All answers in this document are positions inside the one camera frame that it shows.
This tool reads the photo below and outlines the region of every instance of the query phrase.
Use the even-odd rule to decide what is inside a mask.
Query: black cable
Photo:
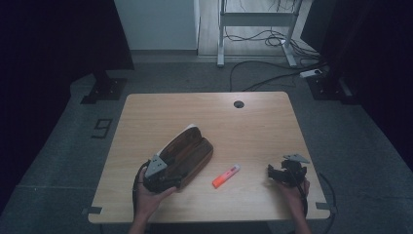
[[[238,36],[238,35],[229,35],[228,31],[227,31],[227,28],[225,27],[224,29],[225,29],[225,34],[226,34],[225,38],[228,38],[230,41],[233,41],[233,42],[264,41],[265,45],[267,45],[267,46],[279,47],[279,46],[282,46],[282,40],[285,39],[285,35],[283,35],[282,33],[277,32],[277,31],[274,31],[273,27],[271,27],[270,30],[261,31],[261,32],[255,34],[255,35],[253,35],[253,36],[250,36],[250,37],[242,37],[242,36]],[[258,37],[259,35],[261,35],[265,32],[270,32],[271,35],[266,37],[266,38],[256,38],[256,37]],[[274,44],[272,42],[272,40],[277,40],[278,43]],[[290,46],[293,49],[293,51],[299,56],[303,56],[303,57],[307,57],[307,58],[311,58],[311,59],[319,59],[319,55],[310,54],[310,53],[317,54],[318,53],[317,51],[301,48],[298,45],[298,43],[295,40],[293,40],[292,38],[290,39]]]
[[[232,90],[233,90],[233,73],[234,73],[235,68],[237,68],[238,66],[240,66],[242,64],[251,63],[251,62],[264,63],[264,64],[269,64],[269,65],[272,65],[272,66],[276,66],[276,67],[281,67],[281,68],[284,68],[284,69],[298,70],[298,71],[293,72],[293,73],[289,73],[289,74],[284,74],[284,75],[272,77],[272,78],[264,80],[262,82],[253,84],[253,85],[249,86],[248,88],[244,89],[243,92],[248,91],[248,90],[256,91],[261,86],[266,85],[266,84],[268,84],[272,81],[275,81],[275,80],[278,80],[278,79],[281,79],[281,78],[287,77],[287,76],[298,75],[303,71],[316,69],[316,68],[319,68],[319,67],[322,67],[322,66],[326,65],[326,63],[323,62],[323,63],[316,63],[316,64],[313,64],[313,65],[309,65],[305,68],[299,68],[299,67],[286,67],[286,66],[278,65],[276,63],[270,63],[270,62],[267,62],[267,61],[259,61],[259,60],[242,61],[242,62],[239,62],[236,65],[234,65],[233,68],[231,69],[231,72],[230,72],[230,92],[232,92]]]
[[[301,203],[303,204],[303,208],[304,208],[304,216],[307,216],[308,210],[309,210],[309,204],[307,202],[307,195],[306,193],[303,191],[303,188],[301,187],[301,184],[298,183],[297,178],[295,177],[294,173],[292,172],[291,169],[287,168],[287,170],[289,171],[289,173],[292,176],[292,179],[294,179],[294,183],[295,186],[297,186],[298,191],[300,191],[300,195],[301,195]]]
[[[271,4],[271,6],[268,8],[267,12],[270,12],[270,9],[271,9],[274,5],[276,5],[276,1],[277,1],[277,0],[274,0],[273,4]]]
[[[290,70],[300,69],[300,68],[294,68],[294,67],[288,67],[288,66],[278,65],[278,64],[276,64],[276,63],[270,63],[270,62],[267,62],[267,61],[259,61],[259,60],[242,61],[242,62],[239,62],[239,63],[237,63],[236,65],[234,65],[233,68],[231,69],[231,72],[230,72],[230,92],[232,92],[232,87],[233,87],[233,85],[232,85],[232,83],[233,83],[232,77],[233,77],[233,73],[234,73],[235,68],[237,68],[238,66],[240,66],[240,65],[242,65],[242,64],[252,63],[252,62],[264,63],[264,64],[272,65],[272,66],[275,66],[275,67],[280,67],[280,68],[290,69]]]
[[[277,12],[280,10],[280,5],[282,4],[282,0],[279,0],[279,5],[277,6]]]
[[[241,2],[241,0],[240,0],[240,6],[244,10],[244,12],[246,12],[245,8],[243,7],[243,2]]]
[[[291,12],[293,12],[293,11],[294,11],[294,7],[295,7],[295,0],[292,2],[291,6],[289,6],[288,8],[286,7],[286,3],[287,3],[287,2],[288,2],[288,1],[286,0],[286,1],[285,1],[285,7],[281,7],[281,6],[280,6],[281,1],[280,1],[279,5],[278,5],[278,7],[277,7],[277,12],[279,11],[280,7],[283,8],[284,11],[288,11],[288,10],[291,9]]]
[[[334,209],[337,209],[337,200],[336,200],[336,196],[335,196],[334,189],[333,189],[333,187],[331,186],[331,183],[328,181],[328,179],[327,179],[323,174],[319,174],[319,176],[321,176],[322,179],[324,179],[325,183],[327,183],[329,189],[331,190],[331,194],[332,194],[332,196],[333,196],[333,208],[334,208]],[[334,220],[335,220],[335,212],[331,212],[331,216],[330,216],[330,217],[331,217],[331,220],[330,220],[330,222],[328,223],[328,225],[325,227],[325,230],[324,230],[323,234],[328,233],[328,231],[330,230],[331,226],[333,225]]]

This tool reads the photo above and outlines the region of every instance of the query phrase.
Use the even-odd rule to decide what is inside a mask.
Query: wooden surface
[[[241,100],[244,108],[234,107]],[[286,93],[130,95],[114,136],[93,207],[93,223],[132,221],[131,187],[138,168],[189,124],[214,146],[212,159],[181,192],[172,194],[151,222],[245,221],[289,218],[267,166],[281,168],[282,156],[299,153],[311,161]],[[241,170],[218,189],[212,181],[234,164]],[[308,218],[327,218],[314,165]]]

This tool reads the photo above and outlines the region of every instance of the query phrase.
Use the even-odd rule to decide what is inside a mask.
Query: hand
[[[292,220],[295,225],[296,234],[311,234],[311,229],[304,216],[304,207],[301,201],[301,194],[297,187],[289,187],[282,182],[276,181],[277,187],[280,189],[288,207],[291,211]],[[309,194],[310,182],[304,179],[300,184],[306,196]]]
[[[303,203],[301,201],[301,194],[297,187],[289,187],[282,182],[276,181],[277,187],[280,189],[282,196],[284,197],[286,203],[288,204],[291,212],[296,215],[304,212]],[[306,179],[300,184],[303,188],[304,193],[309,194],[310,182]]]
[[[145,186],[143,186],[143,177],[145,172],[146,168],[144,168],[139,174],[137,196],[135,201],[137,203],[137,211],[129,231],[130,234],[143,234],[146,222],[149,217],[151,217],[152,213],[158,209],[159,204],[161,204],[165,198],[176,191],[176,187],[172,187],[159,194],[150,192]]]
[[[145,186],[143,186],[143,177],[146,168],[144,168],[139,175],[139,184],[137,188],[137,211],[136,216],[144,217],[146,220],[155,212],[159,204],[167,198],[170,194],[176,191],[176,187],[169,188],[162,193],[152,193]]]

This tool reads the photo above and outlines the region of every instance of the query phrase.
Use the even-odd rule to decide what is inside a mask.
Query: human hand
[[[301,201],[301,194],[298,188],[296,186],[289,187],[286,184],[279,181],[276,181],[276,185],[280,189],[280,192],[282,193],[282,196],[288,204],[288,207],[291,210],[292,214],[302,214],[304,212],[304,207]],[[307,195],[309,194],[310,182],[304,179],[300,186],[307,197]]]
[[[145,186],[143,186],[143,177],[145,172],[146,168],[140,172],[137,186],[137,201],[135,202],[137,203],[136,218],[147,221],[152,213],[158,209],[161,202],[176,191],[176,187],[169,188],[162,193],[150,192]]]

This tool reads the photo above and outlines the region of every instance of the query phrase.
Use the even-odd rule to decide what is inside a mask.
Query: table hole
[[[234,106],[238,109],[243,108],[244,107],[244,103],[240,100],[237,100],[234,102]]]

